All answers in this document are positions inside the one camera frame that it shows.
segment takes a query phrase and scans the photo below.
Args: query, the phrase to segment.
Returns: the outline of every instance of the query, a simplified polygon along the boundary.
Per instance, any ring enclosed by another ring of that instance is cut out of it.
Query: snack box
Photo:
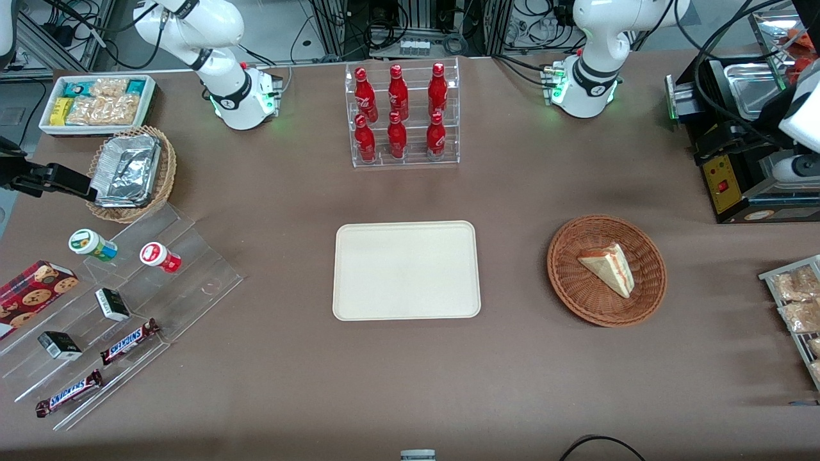
[[[113,79],[128,79],[128,80],[145,80],[143,92],[139,96],[139,105],[137,106],[137,115],[134,117],[134,122],[131,125],[95,125],[95,126],[54,126],[51,125],[49,118],[54,110],[54,104],[58,98],[63,97],[63,92],[69,84],[86,82],[96,80],[98,78],[113,78]],[[43,116],[40,117],[39,127],[43,133],[54,137],[90,137],[90,136],[108,136],[114,133],[128,130],[129,128],[136,128],[144,125],[148,118],[150,108],[153,102],[154,90],[157,84],[149,75],[145,74],[99,74],[99,75],[72,75],[60,77],[54,82],[54,88],[51,95],[48,97],[48,102],[43,110]]]
[[[47,261],[37,261],[14,280],[0,286],[0,340],[78,283],[74,272]]]

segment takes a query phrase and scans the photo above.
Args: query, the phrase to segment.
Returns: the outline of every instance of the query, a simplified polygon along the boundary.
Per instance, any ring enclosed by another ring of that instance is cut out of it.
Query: cookie box
[[[0,340],[79,282],[74,272],[47,261],[37,261],[14,280],[0,286]]]

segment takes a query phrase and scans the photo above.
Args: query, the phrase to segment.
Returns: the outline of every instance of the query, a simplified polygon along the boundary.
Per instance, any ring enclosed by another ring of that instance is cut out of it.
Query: acrylic bottle rack
[[[433,64],[442,62],[444,64],[444,79],[447,80],[447,110],[444,112],[443,125],[447,131],[444,138],[444,156],[438,161],[431,161],[427,157],[427,127],[430,126],[430,113],[428,112],[427,87],[433,74]],[[405,120],[404,126],[408,132],[408,148],[404,159],[398,160],[390,155],[390,143],[387,138],[387,127],[390,125],[390,100],[387,89],[390,86],[390,68],[383,62],[366,62],[356,65],[348,64],[345,68],[344,96],[348,109],[348,131],[350,132],[350,151],[353,159],[353,166],[356,168],[377,168],[377,167],[434,167],[437,165],[457,164],[461,160],[461,144],[459,143],[461,114],[459,89],[461,81],[458,75],[458,59],[439,60],[407,60],[401,61],[404,81],[408,84],[408,95],[410,99],[410,117]],[[379,111],[379,119],[370,124],[373,134],[376,136],[376,161],[365,163],[358,153],[356,139],[353,132],[356,126],[353,118],[358,114],[356,105],[356,79],[353,78],[353,71],[357,67],[364,67],[367,71],[367,79],[376,91],[376,108]]]

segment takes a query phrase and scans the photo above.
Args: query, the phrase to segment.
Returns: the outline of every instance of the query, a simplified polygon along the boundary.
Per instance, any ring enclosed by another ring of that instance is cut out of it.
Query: snickers bar
[[[157,331],[159,331],[159,325],[157,325],[157,322],[153,318],[149,319],[139,329],[111,346],[109,350],[101,352],[102,365],[108,365],[127,354],[128,351],[137,347],[139,343],[145,341]]]
[[[69,400],[76,399],[80,394],[94,387],[103,387],[103,375],[100,374],[99,370],[94,370],[88,377],[53,396],[51,399],[41,400],[37,403],[37,418],[45,418],[49,413],[57,411],[60,405]]]

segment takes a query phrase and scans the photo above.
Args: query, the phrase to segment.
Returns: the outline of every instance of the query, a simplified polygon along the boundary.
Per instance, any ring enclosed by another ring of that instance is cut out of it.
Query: yellow panel
[[[704,169],[709,195],[712,196],[712,203],[718,213],[725,212],[740,202],[743,195],[740,193],[740,186],[737,184],[735,171],[731,168],[728,156],[715,157],[701,168]]]

